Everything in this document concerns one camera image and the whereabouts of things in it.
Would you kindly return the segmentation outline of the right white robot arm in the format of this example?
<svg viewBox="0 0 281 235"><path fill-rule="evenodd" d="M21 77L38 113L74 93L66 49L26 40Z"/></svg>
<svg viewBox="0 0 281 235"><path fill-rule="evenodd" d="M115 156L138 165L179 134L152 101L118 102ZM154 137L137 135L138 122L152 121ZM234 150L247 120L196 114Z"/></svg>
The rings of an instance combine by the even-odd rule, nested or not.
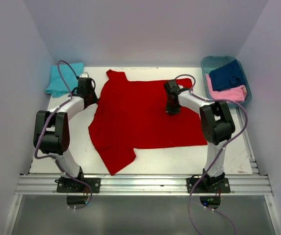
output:
<svg viewBox="0 0 281 235"><path fill-rule="evenodd" d="M207 141L207 160L203 169L205 176L202 179L202 187L207 192L213 192L225 178L224 144L235 132L229 106L226 101L210 100L196 95L188 88L181 88L176 80L164 83L164 89L167 95L167 113L175 115L185 107L200 116L202 133Z"/></svg>

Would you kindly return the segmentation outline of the red t shirt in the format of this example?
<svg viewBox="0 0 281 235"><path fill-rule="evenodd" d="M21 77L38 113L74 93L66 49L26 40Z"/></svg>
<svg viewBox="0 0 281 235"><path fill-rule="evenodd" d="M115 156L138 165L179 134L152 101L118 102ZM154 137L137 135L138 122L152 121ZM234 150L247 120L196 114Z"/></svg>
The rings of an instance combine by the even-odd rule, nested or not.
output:
<svg viewBox="0 0 281 235"><path fill-rule="evenodd" d="M200 117L188 108L166 113L164 80L129 81L108 70L94 119L88 127L93 146L111 175L135 158L134 149L206 145Z"/></svg>

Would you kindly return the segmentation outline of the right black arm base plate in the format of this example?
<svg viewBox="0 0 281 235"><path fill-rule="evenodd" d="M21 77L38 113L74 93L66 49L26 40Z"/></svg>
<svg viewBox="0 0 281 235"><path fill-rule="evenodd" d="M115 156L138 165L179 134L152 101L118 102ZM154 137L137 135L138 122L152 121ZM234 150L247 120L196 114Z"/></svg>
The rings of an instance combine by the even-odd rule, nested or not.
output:
<svg viewBox="0 0 281 235"><path fill-rule="evenodd" d="M187 192L190 193L193 186L199 180L198 175L186 178ZM230 184L225 174L217 177L209 177L206 175L194 188L193 193L230 193Z"/></svg>

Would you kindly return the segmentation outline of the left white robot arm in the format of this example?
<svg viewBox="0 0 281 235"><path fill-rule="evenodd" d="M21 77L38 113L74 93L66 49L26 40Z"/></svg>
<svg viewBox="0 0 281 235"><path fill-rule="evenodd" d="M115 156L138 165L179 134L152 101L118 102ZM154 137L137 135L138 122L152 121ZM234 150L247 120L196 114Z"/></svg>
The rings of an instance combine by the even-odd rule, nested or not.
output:
<svg viewBox="0 0 281 235"><path fill-rule="evenodd" d="M81 167L75 162L70 150L69 121L88 106L97 103L96 83L90 77L78 77L75 87L66 101L53 109L36 114L33 144L34 158L50 158L68 180L68 187L80 192L85 187Z"/></svg>

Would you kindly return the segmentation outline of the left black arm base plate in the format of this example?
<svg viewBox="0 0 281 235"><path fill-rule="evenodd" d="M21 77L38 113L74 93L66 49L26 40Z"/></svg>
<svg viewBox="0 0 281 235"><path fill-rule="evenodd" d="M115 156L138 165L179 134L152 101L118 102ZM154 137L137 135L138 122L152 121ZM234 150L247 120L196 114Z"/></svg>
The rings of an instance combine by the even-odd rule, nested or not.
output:
<svg viewBox="0 0 281 235"><path fill-rule="evenodd" d="M101 178L84 178L82 180L88 184L90 188L82 183L78 183L69 178L60 177L54 182L57 183L56 191L58 193L99 193L101 187Z"/></svg>

